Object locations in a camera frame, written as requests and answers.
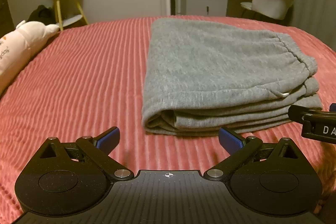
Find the grey sweatpants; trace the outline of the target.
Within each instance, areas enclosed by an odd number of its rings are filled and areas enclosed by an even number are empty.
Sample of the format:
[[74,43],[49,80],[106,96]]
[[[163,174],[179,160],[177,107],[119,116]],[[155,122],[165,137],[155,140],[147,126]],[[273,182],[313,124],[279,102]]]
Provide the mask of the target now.
[[149,132],[210,135],[286,123],[291,105],[322,109],[317,62],[288,34],[202,20],[151,26],[142,124]]

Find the black bag on floor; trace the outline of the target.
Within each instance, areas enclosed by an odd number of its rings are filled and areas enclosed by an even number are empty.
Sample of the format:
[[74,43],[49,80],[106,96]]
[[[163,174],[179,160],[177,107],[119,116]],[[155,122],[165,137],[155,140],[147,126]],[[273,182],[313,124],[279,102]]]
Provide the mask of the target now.
[[51,8],[39,5],[29,16],[28,22],[42,22],[44,25],[55,24],[55,15]]

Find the grey bedside cabinet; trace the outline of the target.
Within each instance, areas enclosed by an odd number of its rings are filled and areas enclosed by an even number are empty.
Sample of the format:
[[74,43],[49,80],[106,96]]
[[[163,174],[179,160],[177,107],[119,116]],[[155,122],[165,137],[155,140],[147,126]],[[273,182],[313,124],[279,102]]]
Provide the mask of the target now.
[[181,0],[182,15],[226,16],[228,0]]

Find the pink ribbed bedspread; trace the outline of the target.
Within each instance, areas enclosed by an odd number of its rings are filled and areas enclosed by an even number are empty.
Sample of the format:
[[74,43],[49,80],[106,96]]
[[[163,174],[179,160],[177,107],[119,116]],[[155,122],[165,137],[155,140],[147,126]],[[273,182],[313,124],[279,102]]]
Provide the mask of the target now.
[[[335,102],[335,52],[313,35],[249,19],[180,16],[180,19],[215,21],[244,29],[289,34],[300,49],[318,63],[315,75],[323,109]],[[1,223],[12,223],[22,210],[15,196],[17,177],[49,136],[72,142],[83,135],[98,135],[117,126],[121,141],[112,158],[130,168],[200,169],[222,161],[228,153],[218,137],[180,138],[145,133],[141,120],[143,83],[151,24],[157,18],[125,19],[72,28],[58,33],[19,73],[1,97]],[[287,123],[255,132],[264,142],[288,136],[299,146],[322,184],[323,214],[334,217],[335,145],[302,138],[301,125]],[[130,223],[206,223],[187,209],[188,199],[172,201],[163,209],[163,193],[151,206],[139,195],[127,200],[138,205],[136,214],[123,214]]]

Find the pink plush pillow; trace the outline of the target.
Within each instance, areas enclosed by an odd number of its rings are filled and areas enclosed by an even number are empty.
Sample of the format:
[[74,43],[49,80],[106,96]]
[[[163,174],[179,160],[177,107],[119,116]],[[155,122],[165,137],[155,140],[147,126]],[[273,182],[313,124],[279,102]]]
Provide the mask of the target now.
[[24,20],[1,37],[1,93],[58,30],[56,24]]

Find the yellow side table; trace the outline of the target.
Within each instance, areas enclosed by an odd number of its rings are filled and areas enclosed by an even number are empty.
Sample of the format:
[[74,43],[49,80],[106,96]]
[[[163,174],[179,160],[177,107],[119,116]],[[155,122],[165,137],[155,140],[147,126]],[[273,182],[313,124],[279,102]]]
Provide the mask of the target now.
[[60,31],[74,24],[88,25],[81,0],[52,0],[56,24]]

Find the grey plush vanity chair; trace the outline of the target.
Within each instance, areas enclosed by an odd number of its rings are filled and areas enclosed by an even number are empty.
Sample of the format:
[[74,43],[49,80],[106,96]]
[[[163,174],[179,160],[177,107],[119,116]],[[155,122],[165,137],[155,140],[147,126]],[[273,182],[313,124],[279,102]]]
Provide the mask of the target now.
[[246,10],[257,12],[275,20],[283,20],[288,10],[295,0],[252,0],[251,2],[241,2],[240,6]]

